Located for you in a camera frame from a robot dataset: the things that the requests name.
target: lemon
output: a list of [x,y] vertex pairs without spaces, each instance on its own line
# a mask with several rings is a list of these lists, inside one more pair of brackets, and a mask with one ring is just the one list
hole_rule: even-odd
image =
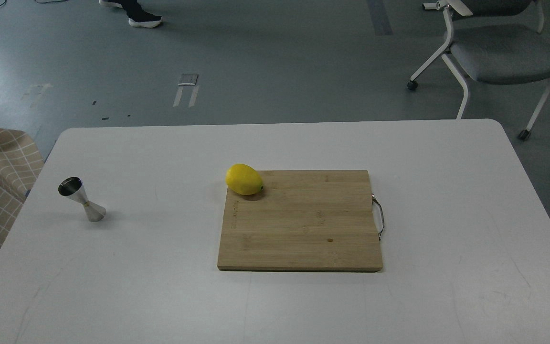
[[226,185],[238,194],[254,194],[262,190],[262,178],[258,172],[242,163],[232,165],[225,180]]

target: person's foot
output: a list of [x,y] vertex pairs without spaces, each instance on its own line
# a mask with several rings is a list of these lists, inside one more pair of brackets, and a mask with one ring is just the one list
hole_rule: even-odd
[[119,9],[122,8],[122,5],[116,0],[99,0],[99,4],[105,7],[118,7]]
[[162,22],[162,17],[141,11],[128,16],[128,24],[135,28],[155,28]]

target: chair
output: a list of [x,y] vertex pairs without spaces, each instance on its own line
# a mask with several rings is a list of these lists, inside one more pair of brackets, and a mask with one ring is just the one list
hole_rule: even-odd
[[[453,22],[469,17],[512,16],[536,2],[539,25],[536,31],[519,24],[480,26],[454,31]],[[526,128],[518,138],[526,140],[550,93],[550,45],[539,35],[544,26],[541,0],[441,0],[424,9],[443,10],[447,32],[445,43],[411,76],[407,88],[417,88],[417,77],[439,56],[464,90],[457,119],[464,115],[470,91],[451,57],[472,80],[494,85],[517,85],[547,80],[546,89]]]

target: stainless steel jigger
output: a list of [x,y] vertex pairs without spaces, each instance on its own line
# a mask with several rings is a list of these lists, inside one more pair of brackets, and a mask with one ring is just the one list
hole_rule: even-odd
[[98,222],[105,217],[105,208],[96,203],[89,202],[82,181],[78,177],[65,179],[59,185],[59,194],[82,204],[90,222]]

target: metal handle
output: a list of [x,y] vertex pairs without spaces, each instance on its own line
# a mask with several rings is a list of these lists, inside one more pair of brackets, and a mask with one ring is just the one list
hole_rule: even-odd
[[379,207],[379,212],[381,214],[381,230],[379,231],[379,241],[381,241],[381,234],[384,230],[386,230],[386,218],[383,217],[383,207],[379,204],[379,201],[375,198],[375,194],[373,195],[373,203],[377,204]]

